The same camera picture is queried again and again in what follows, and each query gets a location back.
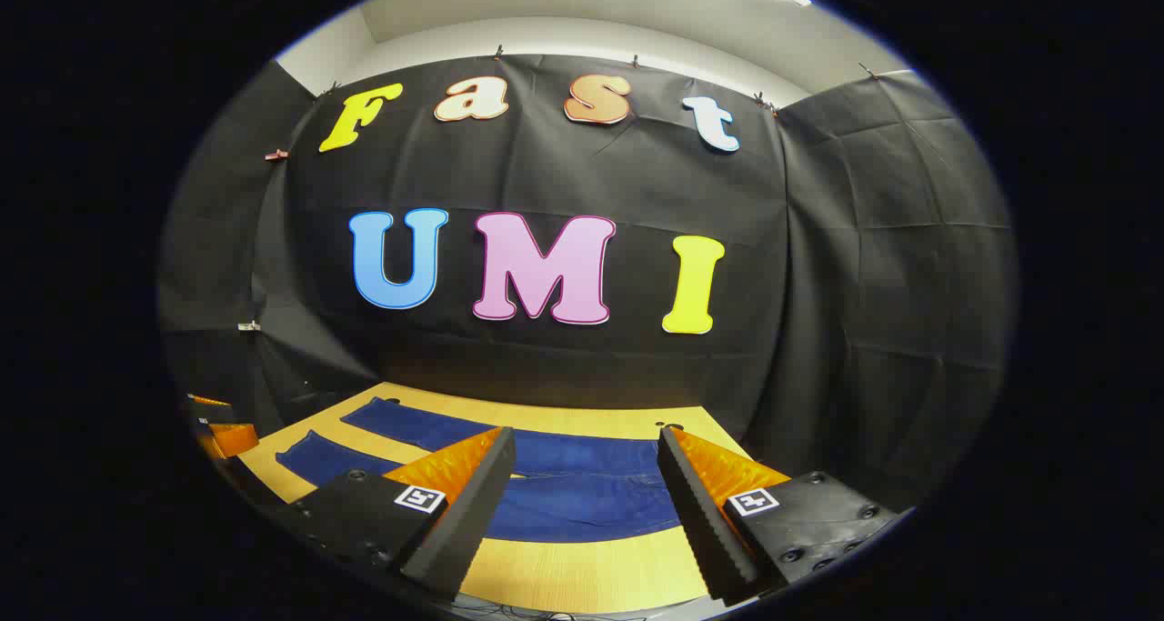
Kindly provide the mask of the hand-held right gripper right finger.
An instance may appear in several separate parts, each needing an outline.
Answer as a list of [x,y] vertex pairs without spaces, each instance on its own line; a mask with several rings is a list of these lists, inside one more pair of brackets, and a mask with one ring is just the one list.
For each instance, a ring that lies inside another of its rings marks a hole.
[[819,469],[786,476],[680,426],[662,427],[656,463],[707,591],[721,604],[810,579],[902,518]]

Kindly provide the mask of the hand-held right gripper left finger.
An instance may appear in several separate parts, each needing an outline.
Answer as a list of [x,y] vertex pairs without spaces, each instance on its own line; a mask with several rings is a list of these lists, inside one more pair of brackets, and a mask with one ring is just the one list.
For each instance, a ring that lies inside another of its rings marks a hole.
[[512,427],[492,427],[396,467],[348,467],[274,521],[360,579],[450,604],[508,488]]

